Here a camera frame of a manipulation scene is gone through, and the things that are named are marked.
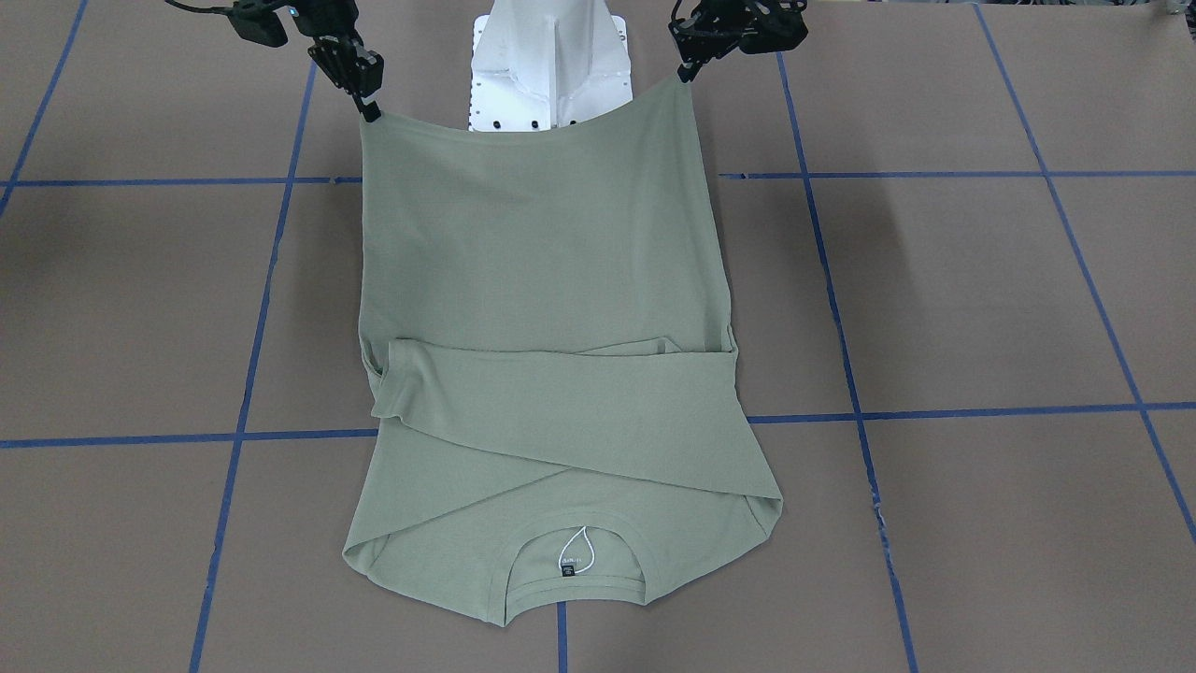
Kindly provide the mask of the white central pedestal column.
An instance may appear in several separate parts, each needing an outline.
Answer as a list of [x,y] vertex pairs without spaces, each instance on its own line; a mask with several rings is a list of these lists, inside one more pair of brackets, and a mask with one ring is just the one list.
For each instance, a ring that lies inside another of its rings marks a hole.
[[495,1],[475,18],[469,131],[547,131],[631,99],[626,20],[605,1]]

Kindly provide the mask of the olive green long-sleeve shirt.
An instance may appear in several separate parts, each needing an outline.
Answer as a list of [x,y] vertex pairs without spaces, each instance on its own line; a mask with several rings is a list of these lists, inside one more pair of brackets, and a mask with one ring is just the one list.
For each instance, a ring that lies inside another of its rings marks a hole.
[[350,569],[505,626],[649,604],[771,537],[689,84],[547,131],[386,114],[360,139]]

